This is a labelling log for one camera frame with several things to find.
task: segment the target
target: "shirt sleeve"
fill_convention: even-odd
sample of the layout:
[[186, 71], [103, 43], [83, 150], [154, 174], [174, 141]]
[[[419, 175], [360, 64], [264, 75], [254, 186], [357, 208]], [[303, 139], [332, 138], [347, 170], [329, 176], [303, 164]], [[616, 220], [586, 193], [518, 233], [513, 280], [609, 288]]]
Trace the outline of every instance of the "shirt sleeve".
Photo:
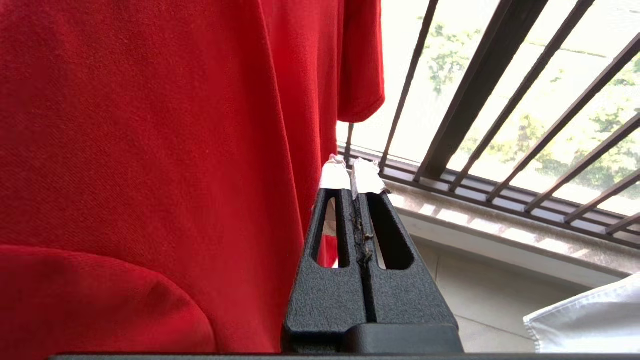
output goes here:
[[362, 122], [385, 102], [380, 0], [346, 0], [338, 120]]

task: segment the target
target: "window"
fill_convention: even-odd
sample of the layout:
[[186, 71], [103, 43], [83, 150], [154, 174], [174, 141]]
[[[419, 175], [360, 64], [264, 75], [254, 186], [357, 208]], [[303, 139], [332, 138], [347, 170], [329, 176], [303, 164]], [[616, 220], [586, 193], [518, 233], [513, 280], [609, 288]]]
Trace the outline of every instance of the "window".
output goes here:
[[339, 126], [350, 158], [640, 249], [636, 2], [383, 1], [382, 26], [387, 102]]

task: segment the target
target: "red fabric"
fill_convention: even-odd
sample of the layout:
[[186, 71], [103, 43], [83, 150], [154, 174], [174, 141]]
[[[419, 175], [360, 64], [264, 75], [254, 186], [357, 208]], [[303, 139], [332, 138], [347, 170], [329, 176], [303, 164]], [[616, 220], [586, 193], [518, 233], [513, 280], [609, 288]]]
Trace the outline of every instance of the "red fabric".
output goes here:
[[380, 48], [375, 1], [0, 2], [3, 358], [277, 351]]

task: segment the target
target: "white tape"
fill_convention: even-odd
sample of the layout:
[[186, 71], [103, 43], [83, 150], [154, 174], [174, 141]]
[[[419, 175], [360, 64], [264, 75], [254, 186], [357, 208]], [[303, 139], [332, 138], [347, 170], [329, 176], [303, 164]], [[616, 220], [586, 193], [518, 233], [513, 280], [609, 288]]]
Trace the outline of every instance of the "white tape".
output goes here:
[[381, 193], [385, 191], [385, 183], [378, 175], [377, 161], [367, 161], [362, 158], [353, 163], [351, 171], [351, 193], [355, 199], [359, 193]]
[[351, 189], [351, 180], [344, 160], [334, 154], [329, 156], [329, 161], [322, 167], [319, 187], [320, 189]]
[[[347, 172], [344, 160], [334, 154], [329, 156], [322, 167], [320, 177], [320, 189], [346, 189], [351, 190], [351, 180]], [[324, 216], [323, 235], [336, 236], [337, 223], [335, 220], [335, 199], [329, 200]]]

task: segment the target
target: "tree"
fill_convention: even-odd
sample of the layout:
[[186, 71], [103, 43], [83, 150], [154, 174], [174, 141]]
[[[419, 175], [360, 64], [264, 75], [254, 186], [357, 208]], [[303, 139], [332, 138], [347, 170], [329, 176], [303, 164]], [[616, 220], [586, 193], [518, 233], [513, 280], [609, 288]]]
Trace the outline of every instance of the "tree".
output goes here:
[[475, 31], [452, 34], [444, 31], [444, 24], [436, 23], [429, 32], [424, 50], [430, 54], [429, 72], [433, 91], [442, 95], [442, 88], [453, 83], [467, 69], [469, 57], [464, 55], [464, 47], [481, 34]]
[[[472, 33], [462, 32], [452, 34], [445, 31], [443, 24], [435, 24], [427, 37], [424, 52], [429, 56], [430, 81], [433, 91], [442, 94], [443, 87], [452, 84], [466, 69], [469, 57], [462, 51], [468, 42], [480, 34], [480, 30]], [[552, 84], [563, 81], [564, 70], [559, 69], [555, 76], [551, 76], [549, 92], [554, 92]], [[629, 86], [640, 86], [640, 55], [636, 56], [621, 72], [601, 91], [601, 105], [599, 108], [589, 108], [591, 112], [586, 123], [571, 133], [562, 134], [564, 141], [561, 145], [565, 149], [573, 149], [572, 153], [559, 154], [551, 146], [545, 148], [534, 160], [533, 166], [539, 174], [558, 178], [565, 174], [572, 166], [592, 151], [598, 144], [615, 132], [624, 122], [624, 114], [630, 110], [640, 111], [638, 99], [626, 91]], [[545, 122], [536, 118], [532, 113], [522, 113], [516, 110], [507, 121], [500, 133], [485, 151], [485, 156], [491, 156], [503, 163], [518, 161], [547, 130]], [[472, 127], [459, 151], [471, 154], [477, 147], [484, 132]], [[636, 131], [627, 139], [611, 149], [600, 160], [581, 173], [573, 183], [604, 191], [622, 180], [640, 167], [640, 134]], [[625, 194], [634, 199], [640, 199], [640, 189], [631, 187]]]

